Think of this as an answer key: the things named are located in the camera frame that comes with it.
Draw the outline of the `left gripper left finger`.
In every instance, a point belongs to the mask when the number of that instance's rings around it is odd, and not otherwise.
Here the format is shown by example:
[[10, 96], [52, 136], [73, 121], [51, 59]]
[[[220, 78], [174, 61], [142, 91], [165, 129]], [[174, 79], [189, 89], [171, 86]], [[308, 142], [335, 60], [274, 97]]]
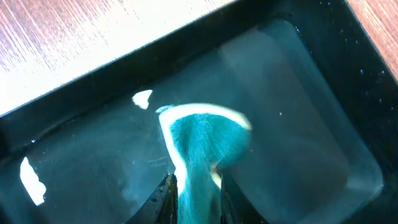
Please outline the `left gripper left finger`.
[[176, 177], [169, 174], [125, 224], [177, 224], [177, 196]]

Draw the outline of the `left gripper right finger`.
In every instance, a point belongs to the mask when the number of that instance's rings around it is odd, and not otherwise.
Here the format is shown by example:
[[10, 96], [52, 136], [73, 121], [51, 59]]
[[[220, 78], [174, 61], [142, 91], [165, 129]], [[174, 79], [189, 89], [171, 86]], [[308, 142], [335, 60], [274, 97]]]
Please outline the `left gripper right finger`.
[[228, 172], [221, 175], [221, 224], [269, 224]]

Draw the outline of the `green yellow sponge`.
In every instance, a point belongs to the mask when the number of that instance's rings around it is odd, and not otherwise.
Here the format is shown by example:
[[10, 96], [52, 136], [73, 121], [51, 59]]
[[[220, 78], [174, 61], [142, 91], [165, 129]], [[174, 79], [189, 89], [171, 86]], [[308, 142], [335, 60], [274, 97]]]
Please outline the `green yellow sponge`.
[[164, 110], [159, 123], [175, 166], [178, 223], [219, 223], [222, 180], [217, 171], [248, 149], [249, 120], [225, 106], [189, 103]]

